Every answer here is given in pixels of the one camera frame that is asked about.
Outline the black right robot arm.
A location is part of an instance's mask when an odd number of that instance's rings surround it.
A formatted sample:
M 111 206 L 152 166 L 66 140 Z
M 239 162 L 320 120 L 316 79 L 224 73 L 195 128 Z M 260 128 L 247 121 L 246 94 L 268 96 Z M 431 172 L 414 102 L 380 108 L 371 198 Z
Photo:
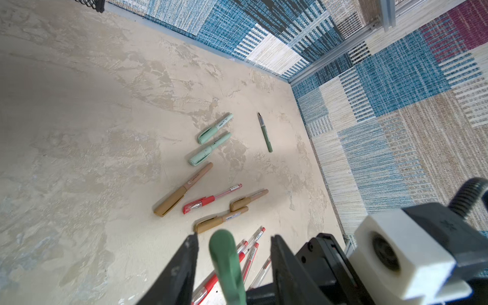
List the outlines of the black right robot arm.
M 487 180 L 467 180 L 437 202 L 367 216 L 346 255 L 321 233 L 293 254 L 271 239 L 273 281 L 247 291 L 249 304 L 486 304 L 487 238 L 466 218 L 487 202 Z

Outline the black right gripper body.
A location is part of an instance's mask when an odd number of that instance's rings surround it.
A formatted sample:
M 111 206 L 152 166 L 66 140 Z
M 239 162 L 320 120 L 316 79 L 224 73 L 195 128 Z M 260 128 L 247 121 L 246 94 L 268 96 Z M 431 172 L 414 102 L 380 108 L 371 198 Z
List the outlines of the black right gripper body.
M 333 235 L 320 233 L 295 257 L 324 295 L 324 304 L 374 304 Z M 248 304 L 276 304 L 273 282 L 247 291 Z

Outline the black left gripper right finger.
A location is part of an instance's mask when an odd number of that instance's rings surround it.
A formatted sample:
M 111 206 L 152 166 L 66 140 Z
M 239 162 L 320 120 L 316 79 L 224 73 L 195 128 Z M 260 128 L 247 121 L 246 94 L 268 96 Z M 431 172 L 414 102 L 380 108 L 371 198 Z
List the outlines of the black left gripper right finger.
M 324 304 L 324 295 L 280 235 L 271 238 L 276 304 Z

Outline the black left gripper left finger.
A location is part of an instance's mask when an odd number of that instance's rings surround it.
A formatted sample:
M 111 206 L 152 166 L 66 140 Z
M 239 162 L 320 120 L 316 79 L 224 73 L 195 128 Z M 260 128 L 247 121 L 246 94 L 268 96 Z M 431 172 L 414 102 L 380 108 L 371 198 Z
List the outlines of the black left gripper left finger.
M 137 304 L 191 304 L 198 251 L 197 234 L 189 235 Z

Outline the light green marker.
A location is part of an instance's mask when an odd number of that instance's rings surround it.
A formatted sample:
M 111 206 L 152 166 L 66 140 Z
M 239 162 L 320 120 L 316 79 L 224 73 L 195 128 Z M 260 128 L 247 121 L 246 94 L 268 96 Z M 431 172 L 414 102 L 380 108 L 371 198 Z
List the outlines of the light green marker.
M 229 113 L 227 116 L 222 118 L 216 124 L 208 127 L 201 134 L 199 134 L 197 141 L 199 144 L 205 144 L 208 142 L 225 124 L 227 124 L 233 118 L 233 114 Z
M 211 153 L 216 150 L 219 146 L 223 145 L 227 140 L 231 138 L 232 134 L 230 132 L 225 133 L 222 137 L 220 137 L 218 140 L 216 140 L 213 144 L 207 146 L 194 156 L 192 156 L 189 160 L 188 163 L 192 166 L 197 166 L 201 164 L 203 161 L 205 161 Z

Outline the dark green pen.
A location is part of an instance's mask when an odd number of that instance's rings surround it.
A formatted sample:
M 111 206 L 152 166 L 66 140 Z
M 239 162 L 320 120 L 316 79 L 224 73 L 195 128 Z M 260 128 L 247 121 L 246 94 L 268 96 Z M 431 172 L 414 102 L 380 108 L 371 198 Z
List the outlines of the dark green pen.
M 258 113 L 257 116 L 258 116 L 258 120 L 259 120 L 259 124 L 261 126 L 263 136 L 264 136 L 265 143 L 266 143 L 267 148 L 268 148 L 268 152 L 271 153 L 271 152 L 273 152 L 273 148 L 272 148 L 272 144 L 271 144 L 270 139 L 269 139 L 268 131 L 266 129 L 266 125 L 264 123 L 263 117 L 261 116 L 260 113 Z
M 226 304 L 246 304 L 240 259 L 233 235 L 228 230 L 216 231 L 211 236 L 209 252 Z

